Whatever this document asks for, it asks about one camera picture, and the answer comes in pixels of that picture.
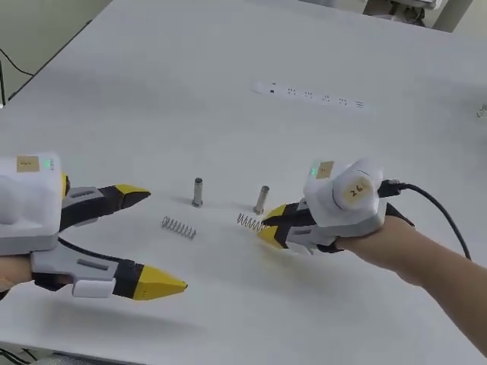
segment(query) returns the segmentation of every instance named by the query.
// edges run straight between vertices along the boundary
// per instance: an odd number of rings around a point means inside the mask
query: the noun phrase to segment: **coiled spring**
[[[266,225],[263,224],[261,221],[258,221],[257,219],[254,219],[252,217],[249,217],[248,215],[240,213],[237,218],[237,223],[241,224],[242,226],[245,226],[247,228],[250,228],[251,230],[255,232],[260,232],[264,228],[266,228]]]
[[[161,227],[165,228],[166,230],[172,230],[174,233],[184,236],[189,240],[195,238],[196,235],[196,230],[194,230],[192,227],[179,221],[175,221],[173,218],[168,216],[164,217],[161,221]]]

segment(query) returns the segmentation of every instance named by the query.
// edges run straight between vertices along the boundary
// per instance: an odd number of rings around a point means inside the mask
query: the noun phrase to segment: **metal cylinder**
[[[264,204],[266,203],[267,194],[269,194],[269,187],[264,185],[259,194],[259,198],[257,199],[257,204],[253,207],[253,212],[257,215],[260,215],[264,212]]]
[[[201,177],[195,179],[195,195],[191,204],[197,208],[203,205],[203,179]]]

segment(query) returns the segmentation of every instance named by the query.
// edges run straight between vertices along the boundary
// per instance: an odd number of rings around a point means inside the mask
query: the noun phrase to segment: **power outlet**
[[[371,108],[361,100],[347,97],[334,97],[328,93],[315,93],[312,90],[297,89],[276,82],[266,83],[257,81],[252,90],[258,94],[268,94],[288,100],[300,100],[321,106],[339,106],[348,110],[371,111]]]

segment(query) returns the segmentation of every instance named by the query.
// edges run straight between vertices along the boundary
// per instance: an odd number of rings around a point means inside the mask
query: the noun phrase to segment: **black wire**
[[[414,192],[417,192],[417,193],[423,195],[425,198],[427,198],[431,203],[433,203],[434,206],[436,206],[436,208],[438,208],[441,211],[441,213],[443,213],[444,217],[447,218],[448,223],[450,224],[451,228],[454,230],[455,236],[457,236],[457,239],[460,241],[460,245],[462,245],[462,249],[463,249],[463,253],[465,254],[465,257],[467,257],[469,260],[472,260],[472,258],[470,257],[469,248],[466,245],[465,240],[463,239],[463,236],[460,233],[460,230],[458,229],[453,218],[450,216],[450,214],[444,208],[444,206],[441,205],[441,203],[438,200],[436,200],[433,197],[433,195],[431,195],[430,193],[426,192],[425,190],[419,188],[416,185],[405,184],[405,183],[401,182],[398,184],[398,186],[400,189],[409,189],[409,190],[412,190]]]
[[[33,74],[31,74],[30,72],[24,71],[24,70],[22,70],[21,68],[17,67],[17,65],[16,65],[16,64],[14,64],[14,62],[13,62],[13,61],[10,59],[10,57],[8,57],[8,54],[7,54],[7,53],[5,53],[5,52],[4,52],[4,50],[3,50],[3,49],[1,49],[1,48],[0,48],[0,53],[2,53],[2,54],[5,56],[5,58],[6,58],[6,59],[7,59],[7,60],[8,60],[8,61],[9,61],[9,62],[12,64],[12,66],[14,66],[14,67],[15,67],[15,69],[16,69],[17,71],[19,71],[19,72],[21,72],[21,73],[23,73],[23,74],[25,74],[25,75],[28,75],[28,76],[33,76]]]
[[[5,85],[3,81],[3,68],[2,62],[0,62],[0,104],[5,107],[7,100],[5,99]]]
[[[10,351],[7,351],[3,348],[0,348],[0,355],[2,355],[5,359],[10,361],[11,363],[14,363],[16,365],[27,365],[29,364],[28,361],[19,358],[16,354],[11,353]]]
[[[32,357],[32,359],[33,359],[34,361],[37,361],[37,357],[35,357],[35,356],[32,354],[32,352],[30,352],[30,350],[29,350],[28,348],[22,348],[22,350],[24,350],[24,352],[25,352],[27,355],[29,355],[30,357]]]

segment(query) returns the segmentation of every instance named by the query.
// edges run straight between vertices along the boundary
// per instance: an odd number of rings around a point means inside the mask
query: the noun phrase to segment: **floor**
[[[22,70],[35,73],[111,0],[0,0],[0,49]],[[29,76],[17,71],[0,54],[9,97]],[[25,360],[21,348],[0,344]],[[34,351],[37,357],[49,355]],[[10,364],[0,357],[0,365]]]

